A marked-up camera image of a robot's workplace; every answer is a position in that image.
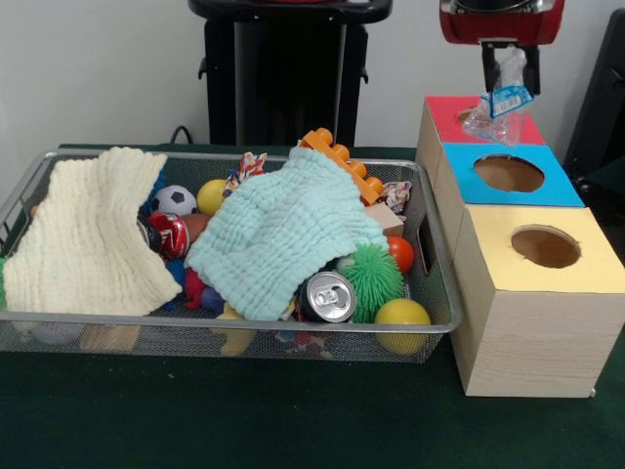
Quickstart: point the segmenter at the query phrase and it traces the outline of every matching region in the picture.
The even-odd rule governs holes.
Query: stacked boxes
[[[625,322],[625,269],[530,118],[514,149],[462,132],[474,98],[428,98],[426,168],[466,317],[469,396],[591,395]]]

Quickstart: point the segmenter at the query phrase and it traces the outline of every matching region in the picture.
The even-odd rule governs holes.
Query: can lid
[[[354,313],[355,292],[346,278],[322,272],[309,279],[306,296],[311,308],[328,322],[343,322]]]

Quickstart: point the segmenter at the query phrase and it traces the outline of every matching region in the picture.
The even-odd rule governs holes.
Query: red can
[[[147,218],[147,222],[160,233],[161,244],[158,252],[161,256],[165,259],[178,259],[187,255],[188,229],[180,216],[154,212]]]

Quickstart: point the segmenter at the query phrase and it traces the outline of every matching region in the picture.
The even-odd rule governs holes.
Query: metal basket
[[[58,149],[33,162],[0,210],[3,256],[11,256],[19,248],[31,221],[30,209],[45,198],[55,163],[94,158],[99,153],[89,149]],[[239,160],[238,155],[227,154],[167,154],[168,184],[184,186],[193,193],[206,181],[224,178],[230,169],[238,167]],[[275,171],[284,161],[284,157],[270,156],[265,169]],[[425,172],[416,163],[363,162],[369,174],[383,181],[412,183],[412,195],[405,210],[404,237],[414,246],[416,261],[405,276],[405,294],[426,308],[433,325],[211,320],[202,310],[189,310],[182,302],[173,311],[158,310],[146,317],[5,310],[0,311],[0,350],[184,357],[239,355],[226,344],[228,338],[229,344],[251,339],[249,347],[239,355],[246,358],[424,362],[442,334],[458,326],[463,311],[432,189]],[[380,334],[387,334],[387,347],[391,341],[397,353],[390,353],[381,345]],[[418,350],[404,355],[411,352],[409,349],[414,351],[415,343]]]

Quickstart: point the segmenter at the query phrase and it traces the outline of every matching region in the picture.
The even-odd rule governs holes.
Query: plastic bag
[[[525,52],[514,49],[500,64],[501,75],[492,93],[481,95],[479,104],[463,120],[463,130],[484,140],[514,147],[521,140],[521,131],[529,104],[533,101],[523,85]]]

